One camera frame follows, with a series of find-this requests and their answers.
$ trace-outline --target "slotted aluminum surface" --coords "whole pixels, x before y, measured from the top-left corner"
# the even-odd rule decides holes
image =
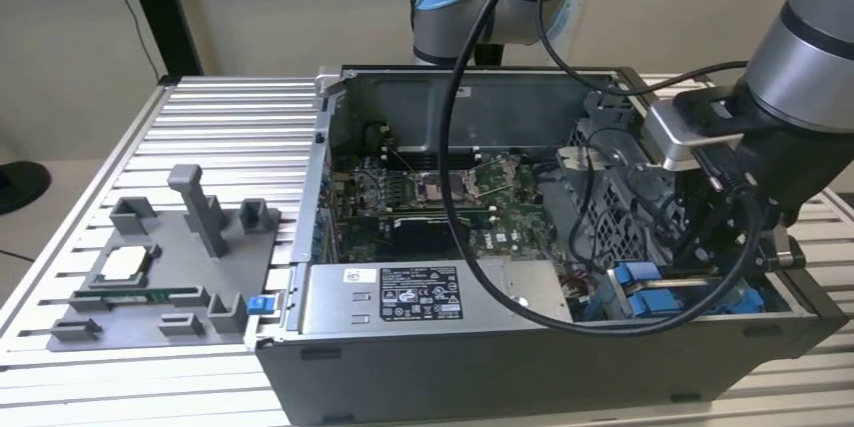
[[[702,86],[686,82],[661,94]],[[118,196],[148,195],[159,208],[178,206],[164,188],[176,162],[202,163],[207,191],[226,204],[259,196],[283,210],[267,280],[270,290],[282,288],[288,271],[278,266],[290,258],[312,102],[311,79],[195,78],[155,94],[0,311],[0,319],[11,319],[0,339],[0,425],[287,425],[260,365],[243,346],[54,354],[44,350],[44,329],[66,310],[52,300],[66,298],[92,267],[94,249],[110,234],[107,208]],[[826,192],[805,205],[792,232],[812,274],[854,318],[854,212]],[[762,365],[710,404],[443,425],[801,426],[852,425],[852,419],[854,322],[809,355]]]

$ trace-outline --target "warning label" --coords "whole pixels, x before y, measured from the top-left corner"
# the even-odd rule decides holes
[[[385,321],[463,318],[457,267],[381,269],[379,275]]]

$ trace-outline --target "black stand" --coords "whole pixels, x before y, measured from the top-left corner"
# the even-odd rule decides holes
[[[20,209],[51,186],[51,173],[35,162],[12,162],[0,165],[0,215]]]

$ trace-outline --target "floor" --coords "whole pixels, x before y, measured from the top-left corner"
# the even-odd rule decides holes
[[[27,207],[0,215],[0,249],[35,258],[63,222],[102,160],[48,161],[54,183],[44,195]],[[30,262],[0,255],[0,305],[6,302],[30,268]]]

